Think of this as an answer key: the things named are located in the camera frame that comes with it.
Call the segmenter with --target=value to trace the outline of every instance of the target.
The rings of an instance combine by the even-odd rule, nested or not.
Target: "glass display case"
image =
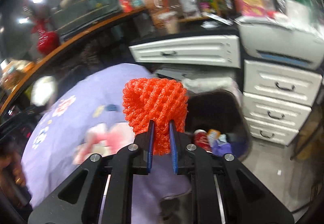
[[[57,30],[63,42],[120,9],[118,0],[0,0],[0,11],[0,57],[36,60],[42,56],[32,33],[35,17],[46,19],[46,30]]]

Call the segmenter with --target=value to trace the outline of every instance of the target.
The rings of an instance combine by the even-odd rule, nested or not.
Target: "tiled floor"
[[[321,163],[291,161],[291,151],[291,147],[254,139],[252,151],[243,164],[293,211],[310,201],[311,187],[318,177]],[[304,212],[295,214],[295,220]]]

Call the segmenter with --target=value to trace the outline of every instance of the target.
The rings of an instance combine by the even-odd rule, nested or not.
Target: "red soda can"
[[[204,130],[195,130],[193,134],[195,145],[203,148],[206,151],[211,152],[211,148],[207,140],[207,132]]]

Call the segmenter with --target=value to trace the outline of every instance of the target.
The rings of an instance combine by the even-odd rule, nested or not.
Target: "lavender cloth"
[[[134,64],[119,64],[80,81],[46,113],[33,131],[22,157],[27,186],[36,207],[77,166],[72,164],[75,148],[84,143],[85,132],[99,123],[110,128],[124,122],[123,88],[134,78],[150,78],[150,73]],[[100,106],[105,108],[96,113]],[[158,203],[164,197],[190,190],[185,176],[173,174],[170,156],[154,157],[152,173],[134,176],[132,223],[158,223]]]

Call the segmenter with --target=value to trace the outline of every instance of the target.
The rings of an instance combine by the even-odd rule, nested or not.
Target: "person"
[[[17,206],[17,208],[21,208],[20,202],[15,196],[13,190],[10,188],[8,181],[5,179],[4,175],[1,172],[4,168],[9,166],[9,164],[12,164],[12,174],[15,178],[16,184],[22,187],[26,186],[26,179],[22,170],[20,160],[21,157],[17,152],[12,152],[10,154],[2,154],[0,156],[0,188],[1,191],[6,195],[6,197],[9,198],[15,206]]]
[[[132,143],[134,134],[129,136],[132,130],[123,114],[123,88],[131,79],[142,77],[151,78],[142,66],[115,65],[80,81],[51,106],[30,136],[21,161],[33,208],[91,154],[89,142],[98,145],[92,151],[102,151],[105,155]],[[112,135],[115,139],[120,137],[118,148],[116,141],[111,141]],[[152,165],[149,175],[133,178],[132,223],[135,224],[158,223],[159,202],[186,194],[191,188],[186,176],[173,173],[170,155],[154,156]]]

